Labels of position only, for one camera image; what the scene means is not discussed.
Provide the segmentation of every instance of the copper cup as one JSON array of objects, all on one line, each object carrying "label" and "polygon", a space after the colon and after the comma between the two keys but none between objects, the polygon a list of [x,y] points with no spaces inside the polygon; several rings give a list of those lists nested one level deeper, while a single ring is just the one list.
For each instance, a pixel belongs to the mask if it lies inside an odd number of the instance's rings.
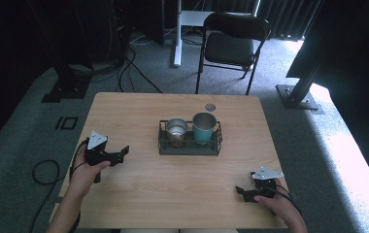
[{"label": "copper cup", "polygon": [[171,140],[172,147],[178,148],[182,145],[187,131],[187,122],[181,118],[172,118],[166,123],[167,138]]}]

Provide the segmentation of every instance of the desk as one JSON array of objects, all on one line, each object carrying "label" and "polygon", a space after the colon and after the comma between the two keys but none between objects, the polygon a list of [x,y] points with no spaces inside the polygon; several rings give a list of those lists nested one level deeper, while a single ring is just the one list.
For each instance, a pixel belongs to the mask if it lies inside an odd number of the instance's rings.
[{"label": "desk", "polygon": [[[159,155],[159,121],[192,120],[206,104],[221,124],[219,155]],[[261,166],[282,171],[257,97],[98,93],[80,142],[92,130],[109,137],[107,152],[129,145],[130,153],[92,185],[80,228],[286,228],[235,190],[252,189],[250,172]],[[67,186],[68,176],[60,196]]]},{"label": "desk", "polygon": [[[252,15],[256,16],[260,0],[255,0]],[[182,0],[178,0],[178,22],[177,39],[175,49],[174,65],[180,67],[182,64],[182,26],[203,26],[203,22],[212,12],[182,11]]]}]

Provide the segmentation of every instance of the wire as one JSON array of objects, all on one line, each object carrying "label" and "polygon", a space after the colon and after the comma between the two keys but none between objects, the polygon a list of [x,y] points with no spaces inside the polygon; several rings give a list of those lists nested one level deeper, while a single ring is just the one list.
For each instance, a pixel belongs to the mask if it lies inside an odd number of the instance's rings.
[{"label": "wire", "polygon": [[94,80],[94,81],[90,81],[91,83],[100,83],[106,80],[111,79],[112,77],[116,76],[118,74],[118,72],[114,72],[112,75],[110,75],[109,77],[103,78],[101,80]]},{"label": "wire", "polygon": [[130,47],[128,47],[132,52],[133,52],[133,58],[129,59],[127,56],[124,57],[124,59],[126,59],[128,61],[128,64],[124,67],[124,69],[121,71],[119,77],[118,77],[118,81],[117,81],[117,86],[116,86],[116,91],[117,88],[120,88],[121,92],[124,92],[122,86],[121,86],[121,78],[124,75],[124,72],[127,70],[127,68],[129,68],[129,73],[128,73],[128,77],[130,80],[130,83],[133,87],[133,91],[136,92],[136,89],[134,87],[133,81],[131,80],[130,77],[130,66],[133,66],[138,72],[139,74],[148,82],[150,83],[159,93],[163,93],[148,77],[146,77],[145,74],[143,74],[143,72],[133,63],[134,59],[136,58],[136,51]]},{"label": "wire", "polygon": [[192,46],[201,46],[202,45],[201,42],[195,42],[195,41],[185,39],[185,38],[182,38],[182,41],[185,42],[186,44],[189,44],[189,45],[192,45]]},{"label": "wire", "polygon": [[[83,144],[86,144],[87,142],[87,139],[82,141],[78,148],[76,149],[76,152],[75,154],[73,155],[73,161],[72,161],[72,166],[70,167],[70,180],[72,178],[72,174],[73,172],[79,168],[81,165],[85,164],[82,163],[80,165],[78,165],[75,169],[73,169],[73,167],[75,166],[75,162],[76,162],[76,158],[79,156],[79,152],[80,152],[80,149],[82,147]],[[56,174],[55,174],[55,179],[53,181],[50,181],[50,182],[41,182],[37,176],[36,176],[36,172],[37,172],[37,169],[42,165],[42,164],[45,164],[45,163],[53,163],[54,166],[55,166],[55,169],[56,169]],[[62,182],[64,180],[64,178],[66,177],[66,175],[64,175],[63,177],[59,177],[60,176],[60,165],[55,161],[55,160],[52,160],[52,159],[47,159],[47,160],[43,160],[43,161],[40,161],[38,162],[34,167],[33,167],[33,170],[32,170],[32,178],[33,178],[33,181],[40,184],[40,185],[51,185],[51,188],[49,190],[49,193],[48,195],[46,195],[46,198],[45,200],[43,201],[42,205],[39,207],[39,209],[37,210],[36,212],[36,215],[33,217],[33,221],[31,223],[31,226],[30,226],[30,230],[29,232],[32,233],[33,230],[34,230],[34,225],[36,224],[36,220],[37,218],[39,217],[39,214],[40,212],[43,210],[43,208],[45,207],[46,203],[48,203],[48,200],[50,199],[50,196],[55,188],[55,186],[59,183],[59,182]]]},{"label": "wire", "polygon": [[113,74],[115,71],[119,70],[122,64],[123,64],[122,61],[115,60],[112,65],[101,68],[99,70],[82,71],[76,68],[72,68],[72,70],[75,72],[76,75],[80,75],[80,76],[106,75],[106,74]]},{"label": "wire", "polygon": [[[53,163],[55,165],[55,168],[56,168],[56,176],[55,176],[55,179],[51,182],[41,182],[39,181],[39,179],[37,179],[36,177],[36,171],[37,171],[37,168],[42,165],[42,164],[45,164],[45,163]],[[51,196],[51,193],[53,192],[55,186],[57,185],[57,183],[61,182],[64,180],[64,176],[59,178],[59,175],[60,175],[60,166],[58,165],[58,163],[54,160],[51,160],[51,159],[48,159],[48,160],[43,160],[41,162],[38,162],[34,167],[33,167],[33,171],[32,171],[32,177],[33,177],[33,180],[40,184],[40,185],[50,185],[52,184],[51,188],[50,188],[50,191],[48,193],[48,195],[46,196],[45,200],[43,201],[42,205],[39,207],[39,209],[37,210],[37,213],[36,215],[33,217],[33,221],[31,223],[31,226],[30,226],[30,233],[33,232],[33,229],[34,229],[34,225],[36,224],[36,220],[37,220],[37,217],[39,216],[40,212],[42,211],[43,207],[45,206],[45,204],[48,202],[48,200],[50,199],[50,196]]]},{"label": "wire", "polygon": [[[141,39],[143,39],[143,38],[148,39],[149,41],[148,41],[148,42],[146,42],[146,43],[143,43],[143,44],[135,43],[136,41],[139,41],[139,40],[141,40]],[[146,46],[146,45],[149,45],[149,44],[151,44],[151,43],[153,43],[153,41],[152,41],[152,40],[150,40],[146,35],[142,35],[142,36],[139,36],[139,37],[137,37],[137,38],[133,39],[133,41],[129,42],[129,45],[135,45],[135,46]]]},{"label": "wire", "polygon": [[275,189],[273,189],[273,188],[271,188],[271,187],[268,187],[268,186],[263,186],[264,188],[266,188],[267,190],[269,190],[269,191],[273,191],[273,192],[275,192],[275,193],[277,193],[277,194],[279,194],[279,195],[281,195],[282,197],[284,197],[285,199],[287,199],[293,206],[294,206],[294,208],[296,208],[296,210],[297,210],[297,212],[299,212],[299,214],[302,216],[302,212],[300,211],[300,209],[299,209],[299,207],[296,205],[296,203],[294,203],[294,201],[293,201],[293,199],[291,198],[291,196],[290,196],[290,193],[283,187],[283,189],[286,191],[286,193],[287,193],[287,195],[285,195],[285,194],[283,194],[283,193],[281,193],[281,192],[279,192],[278,190],[275,190]]}]

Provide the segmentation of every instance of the power cord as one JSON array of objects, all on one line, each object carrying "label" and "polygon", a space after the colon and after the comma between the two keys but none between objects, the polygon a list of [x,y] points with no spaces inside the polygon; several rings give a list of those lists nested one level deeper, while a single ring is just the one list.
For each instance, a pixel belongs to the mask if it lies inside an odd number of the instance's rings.
[{"label": "power cord", "polygon": [[124,58],[128,61],[128,64],[124,67],[124,69],[121,71],[119,77],[118,77],[118,81],[117,81],[117,86],[116,86],[116,91],[117,91],[117,88],[119,87],[120,88],[120,91],[121,92],[124,92],[122,86],[121,86],[121,78],[122,76],[124,75],[125,71],[127,70],[127,68],[129,68],[129,79],[130,79],[130,83],[133,87],[133,91],[136,92],[135,90],[135,87],[134,87],[134,84],[131,80],[131,77],[130,77],[130,66],[133,66],[138,72],[139,74],[148,82],[150,83],[159,93],[163,93],[145,74],[143,74],[143,72],[133,63],[134,59],[136,58],[136,51],[130,47],[128,47],[132,52],[133,52],[133,58],[132,59],[129,59],[127,56],[125,56]]},{"label": "power cord", "polygon": [[[78,157],[78,155],[79,155],[79,152],[80,152],[80,149],[81,149],[81,147],[82,147],[82,145],[83,144],[86,144],[86,140],[84,140],[84,141],[82,141],[80,144],[79,144],[79,146],[78,146],[78,148],[76,149],[76,152],[75,152],[75,154],[73,155],[73,161],[72,161],[72,165],[71,165],[71,167],[70,167],[70,180],[71,180],[71,178],[72,178],[72,175],[73,175],[73,172],[77,169],[77,168],[79,168],[82,164],[80,164],[80,165],[78,165],[75,169],[73,169],[73,167],[75,166],[75,162],[76,162],[76,159],[77,159],[77,157]],[[50,181],[50,182],[42,182],[42,181],[40,181],[38,178],[37,178],[37,169],[41,166],[41,165],[43,165],[43,164],[46,164],[46,163],[52,163],[54,166],[55,166],[55,172],[56,172],[56,174],[55,174],[55,178],[54,178],[54,180],[53,181]],[[48,201],[50,200],[50,196],[51,196],[51,194],[52,194],[52,192],[54,191],[54,188],[55,188],[55,186],[58,184],[58,183],[60,183],[60,182],[62,182],[63,180],[64,180],[64,178],[66,177],[66,175],[64,175],[63,177],[59,177],[60,176],[60,165],[57,163],[57,161],[55,161],[55,160],[52,160],[52,159],[46,159],[46,160],[43,160],[43,161],[40,161],[40,162],[38,162],[34,167],[33,167],[33,170],[32,170],[32,178],[33,178],[33,181],[34,182],[36,182],[36,183],[38,183],[39,185],[51,185],[51,188],[50,188],[50,190],[49,190],[49,193],[48,193],[48,195],[46,195],[46,198],[45,198],[45,200],[43,201],[43,203],[42,203],[42,205],[39,207],[39,209],[37,210],[37,212],[36,212],[36,215],[33,217],[33,221],[32,221],[32,223],[31,223],[31,226],[30,226],[30,230],[29,230],[29,232],[30,233],[32,233],[33,232],[33,230],[34,230],[34,226],[35,226],[35,224],[36,224],[36,220],[37,220],[37,218],[39,217],[39,214],[40,214],[40,212],[43,210],[43,208],[45,207],[45,205],[46,205],[46,203],[48,203]]]},{"label": "power cord", "polygon": [[280,185],[277,185],[277,187],[280,187],[280,188],[282,188],[286,193],[287,193],[287,195],[285,195],[285,194],[283,194],[283,193],[281,193],[281,192],[279,192],[278,190],[275,190],[275,189],[273,189],[273,188],[271,188],[271,187],[269,187],[269,186],[267,186],[267,185],[265,185],[265,186],[263,186],[265,189],[267,189],[267,190],[269,190],[269,191],[272,191],[272,192],[274,192],[274,193],[276,193],[276,194],[279,194],[279,195],[281,195],[282,197],[284,197],[285,199],[287,199],[293,206],[294,206],[294,208],[296,208],[296,210],[297,210],[297,212],[299,212],[299,214],[302,216],[302,212],[300,211],[300,209],[299,209],[299,207],[296,205],[296,203],[294,203],[294,201],[293,201],[293,198],[291,197],[291,195],[290,195],[290,193],[284,188],[284,187],[282,187],[282,186],[280,186]]},{"label": "power cord", "polygon": [[[123,65],[123,61],[115,60],[112,65],[101,68],[99,70],[82,71],[82,70],[79,70],[79,69],[76,69],[76,68],[72,68],[72,70],[76,75],[78,75],[80,77],[80,79],[87,79],[87,78],[90,78],[91,76],[93,76],[93,78],[91,79],[91,82],[92,83],[99,83],[99,82],[103,82],[103,81],[113,77],[114,75],[116,75],[118,73],[118,71],[120,70],[122,65]],[[111,76],[109,76],[107,78],[104,78],[102,80],[95,80],[94,79],[94,76],[107,75],[107,74],[110,74]]]}]

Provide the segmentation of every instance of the wire basket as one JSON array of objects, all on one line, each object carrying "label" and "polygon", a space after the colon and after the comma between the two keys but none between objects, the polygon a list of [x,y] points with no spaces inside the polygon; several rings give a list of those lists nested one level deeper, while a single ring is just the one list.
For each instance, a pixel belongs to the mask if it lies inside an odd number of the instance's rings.
[{"label": "wire basket", "polygon": [[187,128],[191,129],[185,132],[184,139],[172,141],[167,137],[166,123],[168,120],[159,122],[158,147],[159,153],[171,155],[218,155],[221,148],[221,127],[218,121],[212,138],[209,141],[204,141],[205,145],[199,145],[194,140],[193,122],[187,121]]}]

